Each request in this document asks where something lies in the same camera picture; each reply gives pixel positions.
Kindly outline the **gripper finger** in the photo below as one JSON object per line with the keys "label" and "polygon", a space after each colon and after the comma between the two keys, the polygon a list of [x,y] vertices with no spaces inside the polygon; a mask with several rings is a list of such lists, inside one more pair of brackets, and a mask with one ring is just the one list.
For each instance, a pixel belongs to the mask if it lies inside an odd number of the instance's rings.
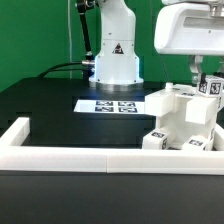
{"label": "gripper finger", "polygon": [[206,74],[202,71],[201,64],[203,57],[200,55],[190,55],[188,57],[188,64],[192,74],[192,85],[197,86],[198,83],[205,83]]}
{"label": "gripper finger", "polygon": [[224,78],[224,56],[220,57],[220,67],[216,74],[218,77]]}

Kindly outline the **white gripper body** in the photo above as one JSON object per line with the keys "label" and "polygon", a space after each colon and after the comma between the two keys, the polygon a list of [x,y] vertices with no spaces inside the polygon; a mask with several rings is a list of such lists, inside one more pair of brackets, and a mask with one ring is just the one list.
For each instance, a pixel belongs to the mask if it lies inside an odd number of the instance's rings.
{"label": "white gripper body", "polygon": [[154,47],[160,54],[224,56],[224,3],[165,3]]}

